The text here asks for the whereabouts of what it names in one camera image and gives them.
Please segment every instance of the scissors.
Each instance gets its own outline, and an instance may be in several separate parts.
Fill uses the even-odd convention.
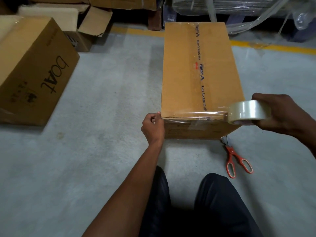
[[[252,174],[253,173],[253,168],[251,166],[251,164],[249,163],[249,161],[247,161],[246,159],[242,158],[240,155],[238,155],[236,153],[236,151],[234,150],[234,148],[232,146],[229,145],[229,138],[228,136],[224,136],[221,138],[221,142],[225,145],[227,151],[228,151],[228,159],[226,162],[226,170],[228,173],[228,176],[232,179],[234,179],[236,177],[236,172],[235,172],[235,163],[233,162],[233,156],[237,159],[238,163],[245,169],[245,171],[248,174]]]

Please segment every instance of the brown pallet leg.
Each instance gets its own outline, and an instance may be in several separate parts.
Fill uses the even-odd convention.
[[[157,11],[148,11],[148,30],[161,30],[161,10],[162,8],[159,8]]]

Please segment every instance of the black pants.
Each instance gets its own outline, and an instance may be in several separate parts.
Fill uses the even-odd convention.
[[[168,236],[175,220],[170,218],[170,210],[166,175],[157,166],[139,236]],[[234,186],[215,173],[202,180],[192,214],[195,236],[262,236]]]

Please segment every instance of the scissors finger hole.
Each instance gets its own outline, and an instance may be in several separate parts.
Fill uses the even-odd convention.
[[[249,173],[253,172],[251,164],[246,159],[243,159],[241,162],[244,164],[245,168],[249,171]]]
[[[232,163],[228,163],[227,164],[227,171],[230,175],[230,178],[235,178],[236,177],[236,173],[235,173],[235,169]]]

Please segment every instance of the concrete floor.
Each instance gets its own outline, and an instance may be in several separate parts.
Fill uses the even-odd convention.
[[[147,147],[160,109],[163,38],[109,34],[79,64],[43,132],[0,127],[0,236],[81,236]],[[316,118],[315,56],[233,47],[246,99],[286,93]],[[297,140],[230,135],[254,174],[231,180],[265,236],[316,235],[316,160]],[[159,164],[172,203],[191,208],[202,178],[227,176],[219,141],[167,140]]]

